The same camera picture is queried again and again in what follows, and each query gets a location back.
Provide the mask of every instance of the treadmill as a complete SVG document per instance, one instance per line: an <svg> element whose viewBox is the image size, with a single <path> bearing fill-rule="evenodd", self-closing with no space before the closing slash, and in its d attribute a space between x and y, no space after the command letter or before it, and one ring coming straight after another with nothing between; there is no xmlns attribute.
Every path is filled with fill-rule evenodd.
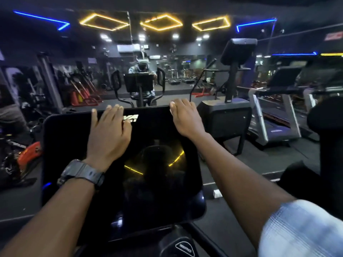
<svg viewBox="0 0 343 257"><path fill-rule="evenodd" d="M186 84L193 84L195 82L195 80L192 79L192 78L186 77L186 71L190 71L191 72L190 75L193 74L193 70L192 69L184 69L183 70L183 78L182 78L181 81L186 83Z"/></svg>
<svg viewBox="0 0 343 257"><path fill-rule="evenodd" d="M179 75L178 75L178 72L177 72L177 70L175 70L175 69L169 69L168 71L171 71L171 78L170 79L168 79L168 82L169 82L169 84L171 84L171 85L179 85L180 83L181 83L181 79L178 79L179 78ZM174 72L176 71L176 74L177 74L177 78L175 78L174 77Z"/></svg>
<svg viewBox="0 0 343 257"><path fill-rule="evenodd" d="M252 119L248 130L248 135L252 137L261 146L269 143L286 142L301 138L298 120L295 116L292 100L290 95L302 93L302 89L290 86L294 83L295 78L302 70L302 66L285 66L279 67L275 74L268 82L266 88L245 88L237 87L239 91L247 92L252 108ZM282 95L286 116L289 121L289 127L277 124L276 121L264 119L267 116L270 119L277 118L272 114L265 113L260 106L263 96Z"/></svg>

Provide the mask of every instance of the dark ceiling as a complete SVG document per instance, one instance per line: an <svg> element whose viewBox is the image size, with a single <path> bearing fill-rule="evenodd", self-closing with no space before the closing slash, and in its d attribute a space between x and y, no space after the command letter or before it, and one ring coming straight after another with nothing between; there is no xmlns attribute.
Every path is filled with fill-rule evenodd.
<svg viewBox="0 0 343 257"><path fill-rule="evenodd" d="M64 38L83 43L96 44L99 33L105 32L115 42L138 41L138 34L147 35L147 41L169 41L173 33L180 34L182 42L194 41L203 34L192 28L195 21L202 21L219 15L228 15L232 26L228 29L210 31L211 39L227 40L232 37L268 38L272 23L242 28L238 34L235 25L277 17L274 36L301 30L314 29L343 21L343 0L0 0L0 17L6 24L1 29L16 34L32 34L58 41ZM54 18L71 23L59 32L51 22L24 17L13 10ZM92 12L128 21L131 29L109 32L79 25L79 20ZM144 31L140 21L168 12L183 22L183 27L164 32L151 29Z"/></svg>

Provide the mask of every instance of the black rubber floor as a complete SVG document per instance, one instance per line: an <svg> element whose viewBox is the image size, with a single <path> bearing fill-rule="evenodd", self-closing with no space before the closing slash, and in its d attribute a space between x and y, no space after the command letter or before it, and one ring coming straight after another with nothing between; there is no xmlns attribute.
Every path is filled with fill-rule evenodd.
<svg viewBox="0 0 343 257"><path fill-rule="evenodd" d="M157 105L167 105L175 98L188 98L188 95L169 95L158 100ZM194 99L196 104L201 100L210 100L212 97ZM104 110L107 104L115 105L116 100L105 100L97 107ZM91 107L76 108L78 111L89 111ZM237 139L226 142L231 148L236 148ZM257 149L246 141L242 155L238 156L242 162L260 174L284 170L289 164L298 160L311 160L318 163L319 145L305 139L291 142L290 147L279 146L268 148L263 151ZM201 173L204 190L211 193L215 184L205 163L201 163ZM0 247L14 235L20 227L39 210L40 202L40 175L41 170L37 168L30 176L38 177L38 181L28 188L15 188L0 192ZM207 212L204 217L196 221L196 224L220 246L228 256L250 257L256 256L256 252L239 226L232 211L223 198L208 199ZM207 254L198 247L200 256Z"/></svg>

